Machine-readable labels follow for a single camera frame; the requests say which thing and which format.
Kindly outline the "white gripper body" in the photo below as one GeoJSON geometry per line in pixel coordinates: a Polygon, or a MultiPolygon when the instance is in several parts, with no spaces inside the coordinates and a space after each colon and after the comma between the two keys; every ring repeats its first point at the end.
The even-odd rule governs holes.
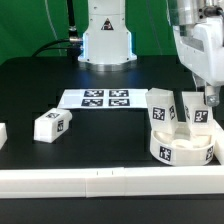
{"type": "Polygon", "coordinates": [[[207,18],[181,36],[173,27],[180,62],[212,86],[224,85],[224,24],[221,16],[207,18]]]}

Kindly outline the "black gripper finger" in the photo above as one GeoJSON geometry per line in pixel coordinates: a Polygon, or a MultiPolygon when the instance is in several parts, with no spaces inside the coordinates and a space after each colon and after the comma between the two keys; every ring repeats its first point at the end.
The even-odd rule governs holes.
{"type": "Polygon", "coordinates": [[[220,86],[211,86],[206,83],[204,88],[205,104],[209,107],[217,106],[220,103],[219,93],[220,86]]]}

